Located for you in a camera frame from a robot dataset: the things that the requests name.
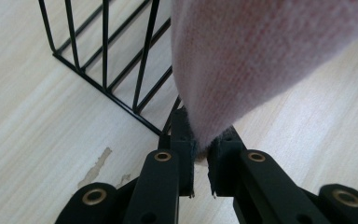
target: brass insert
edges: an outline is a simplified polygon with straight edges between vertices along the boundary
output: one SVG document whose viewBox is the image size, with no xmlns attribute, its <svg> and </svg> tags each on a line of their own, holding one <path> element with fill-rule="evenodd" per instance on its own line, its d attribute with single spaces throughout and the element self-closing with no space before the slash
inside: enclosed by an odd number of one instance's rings
<svg viewBox="0 0 358 224">
<path fill-rule="evenodd" d="M 90 197 L 91 194 L 98 195 L 97 197 Z M 101 203 L 106 198 L 106 191 L 104 189 L 91 189 L 83 196 L 83 203 L 86 205 L 94 205 Z"/>
<path fill-rule="evenodd" d="M 168 161 L 171 159 L 171 154 L 168 152 L 159 152 L 155 155 L 156 161 Z"/>
<path fill-rule="evenodd" d="M 333 197 L 337 201 L 339 201 L 349 207 L 358 207 L 358 197 L 347 192 L 346 190 L 343 190 L 343 189 L 333 190 Z"/>
<path fill-rule="evenodd" d="M 251 152 L 248 154 L 248 158 L 251 160 L 251 161 L 264 161 L 266 158 L 260 154 L 260 153 L 257 153 L 257 152 Z"/>
</svg>

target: metal wire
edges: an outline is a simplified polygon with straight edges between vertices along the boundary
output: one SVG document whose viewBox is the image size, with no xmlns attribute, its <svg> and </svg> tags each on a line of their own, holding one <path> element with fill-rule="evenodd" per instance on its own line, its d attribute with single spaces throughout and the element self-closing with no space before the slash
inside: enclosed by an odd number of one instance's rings
<svg viewBox="0 0 358 224">
<path fill-rule="evenodd" d="M 147 56 L 150 49 L 158 42 L 158 40 L 162 37 L 162 35 L 168 30 L 171 26 L 171 20 L 166 20 L 161 27 L 156 31 L 153 35 L 156 17 L 158 14 L 158 5 L 159 0 L 145 0 L 140 6 L 138 6 L 130 16 L 124 20 L 124 22 L 113 32 L 112 35 L 108 36 L 108 27 L 109 27 L 109 2 L 110 0 L 103 0 L 103 3 L 96 8 L 92 14 L 79 26 L 77 30 L 75 30 L 74 19 L 73 19 L 73 10 L 71 6 L 71 0 L 65 0 L 65 9 L 68 20 L 68 30 L 69 30 L 69 38 L 64 41 L 64 43 L 58 48 L 55 48 L 54 39 L 50 30 L 50 25 L 48 21 L 48 13 L 45 6 L 44 0 L 39 0 L 39 6 L 41 10 L 41 14 L 43 17 L 43 22 L 46 28 L 46 34 L 48 36 L 48 43 L 50 49 L 53 52 L 53 56 L 57 58 L 60 62 L 68 66 L 74 72 L 76 72 L 79 76 L 83 77 L 90 85 L 99 90 L 102 94 L 107 96 L 125 111 L 127 111 L 134 118 L 138 119 L 144 126 L 150 129 L 153 133 L 161 135 L 162 133 L 166 133 L 170 127 L 170 116 L 168 116 L 167 121 L 164 125 L 163 130 L 157 128 L 154 124 L 148 121 L 141 115 L 143 109 L 147 106 L 150 100 L 155 96 L 161 86 L 167 81 L 167 79 L 172 74 L 172 67 L 170 66 L 167 71 L 160 77 L 158 82 L 153 86 L 153 88 L 145 95 L 145 98 L 142 99 L 141 103 L 138 104 L 140 91 L 143 84 L 143 79 L 145 76 L 145 67 L 147 63 Z M 108 63 L 108 50 L 109 45 L 114 44 L 115 41 L 131 26 L 131 24 L 144 12 L 146 7 L 151 3 L 151 10 L 149 15 L 149 21 L 147 23 L 146 35 L 145 35 L 145 43 L 144 47 L 134 56 L 134 58 L 130 61 L 129 64 L 125 66 L 125 68 L 118 74 L 118 76 L 113 80 L 112 83 L 107 82 L 107 63 Z M 103 16 L 103 44 L 92 54 L 92 56 L 81 65 L 78 59 L 77 53 L 77 44 L 76 37 L 80 35 L 86 28 L 102 13 Z M 70 63 L 64 57 L 62 57 L 62 52 L 71 46 L 74 63 Z M 86 69 L 90 66 L 97 58 L 103 58 L 103 84 L 99 84 L 91 77 L 89 77 L 86 73 Z M 120 85 L 120 83 L 127 77 L 130 71 L 135 67 L 137 63 L 140 63 L 140 68 L 138 72 L 138 77 L 136 80 L 136 88 L 134 90 L 134 97 L 132 101 L 132 106 L 126 105 L 120 99 L 118 99 L 113 92 Z M 172 110 L 177 108 L 180 104 L 179 97 L 176 99 Z"/>
</svg>

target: floor mark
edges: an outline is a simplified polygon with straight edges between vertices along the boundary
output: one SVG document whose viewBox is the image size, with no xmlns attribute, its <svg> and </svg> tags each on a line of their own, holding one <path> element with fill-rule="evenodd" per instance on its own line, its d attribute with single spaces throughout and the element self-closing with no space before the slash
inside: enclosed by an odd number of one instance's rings
<svg viewBox="0 0 358 224">
<path fill-rule="evenodd" d="M 112 150 L 107 147 L 101 157 L 98 158 L 97 162 L 95 162 L 95 165 L 91 169 L 89 169 L 84 179 L 77 184 L 77 187 L 79 189 L 90 184 L 95 178 L 97 178 L 98 174 L 100 173 L 101 167 L 103 167 L 104 162 L 106 161 L 106 158 L 110 155 L 110 153 L 112 153 Z"/>
<path fill-rule="evenodd" d="M 123 175 L 121 177 L 121 182 L 116 186 L 116 189 L 119 189 L 119 188 L 123 187 L 125 184 L 127 184 L 128 182 L 130 182 L 130 178 L 131 178 L 131 175 Z"/>
</svg>

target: pink fabric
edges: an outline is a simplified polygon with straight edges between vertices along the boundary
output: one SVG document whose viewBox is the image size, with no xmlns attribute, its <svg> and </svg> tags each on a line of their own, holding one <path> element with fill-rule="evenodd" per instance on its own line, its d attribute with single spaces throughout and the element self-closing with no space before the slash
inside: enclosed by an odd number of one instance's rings
<svg viewBox="0 0 358 224">
<path fill-rule="evenodd" d="M 354 0 L 173 0 L 173 74 L 200 147 L 357 36 Z"/>
</svg>

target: wooden floor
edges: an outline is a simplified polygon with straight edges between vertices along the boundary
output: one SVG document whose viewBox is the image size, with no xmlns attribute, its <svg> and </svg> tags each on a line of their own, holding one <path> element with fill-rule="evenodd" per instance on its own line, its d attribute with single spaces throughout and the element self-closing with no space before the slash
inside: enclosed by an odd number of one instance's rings
<svg viewBox="0 0 358 224">
<path fill-rule="evenodd" d="M 100 4 L 72 2 L 76 26 Z M 110 33 L 140 2 L 111 4 Z M 64 3 L 46 4 L 59 46 L 68 37 Z M 158 25 L 169 9 L 161 1 Z M 109 50 L 109 80 L 143 45 L 148 10 Z M 82 63 L 101 44 L 101 21 L 78 39 Z M 141 95 L 170 65 L 169 41 L 167 33 L 153 48 Z M 70 50 L 64 55 L 72 60 Z M 89 73 L 101 81 L 101 72 L 99 60 Z M 135 75 L 115 91 L 125 102 Z M 145 117 L 161 127 L 176 94 L 170 79 Z M 358 40 L 235 127 L 248 148 L 269 153 L 302 188 L 358 189 Z M 37 1 L 0 1 L 0 223 L 53 223 L 82 186 L 119 188 L 135 178 L 157 144 L 154 133 L 51 56 Z M 232 200 L 211 195 L 207 172 L 196 166 L 196 197 L 181 198 L 179 222 L 236 223 Z"/>
</svg>

